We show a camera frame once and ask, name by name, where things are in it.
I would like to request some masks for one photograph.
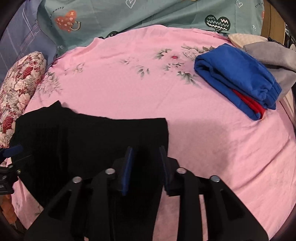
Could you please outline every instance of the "silver screw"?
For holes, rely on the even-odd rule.
[[[81,177],[74,177],[73,179],[72,179],[72,182],[74,182],[74,183],[79,183],[79,182],[81,182],[82,181],[82,178]]]
[[[218,176],[211,176],[211,180],[215,183],[220,182],[220,178]]]
[[[177,173],[179,173],[179,174],[185,174],[186,172],[187,172],[187,171],[186,171],[185,168],[179,167],[179,168],[177,169]]]
[[[114,174],[115,173],[115,170],[113,168],[108,168],[106,171],[105,171],[106,174],[108,175],[111,175],[111,174]]]

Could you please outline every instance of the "folded blue garment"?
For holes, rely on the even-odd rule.
[[[258,120],[260,115],[258,117],[233,89],[265,109],[276,108],[281,87],[263,64],[238,48],[223,44],[201,54],[195,59],[194,70],[252,120]]]

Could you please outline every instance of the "floral pillow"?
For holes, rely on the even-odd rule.
[[[0,88],[0,148],[9,147],[15,120],[22,115],[46,69],[40,52],[17,61],[8,71]]]

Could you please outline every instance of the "bed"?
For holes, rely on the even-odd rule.
[[[248,119],[192,68],[192,56],[199,53],[190,46],[209,49],[224,43],[231,44],[217,33],[161,25],[95,38],[53,63],[25,113],[60,100],[64,107],[87,115],[165,117],[168,155],[195,175],[219,175],[271,239],[296,203],[295,101],[290,91],[262,120]],[[179,69],[168,66],[172,59]],[[91,71],[94,63],[100,64],[96,72]],[[15,212],[28,228],[42,207],[21,181],[14,190]],[[178,198],[163,193],[154,240],[175,240],[177,220]]]

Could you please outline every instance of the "dark green heart with wavy lines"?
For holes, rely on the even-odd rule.
[[[205,18],[205,24],[214,28],[217,32],[230,30],[230,21],[226,17],[220,17],[217,19],[214,15],[208,15]]]

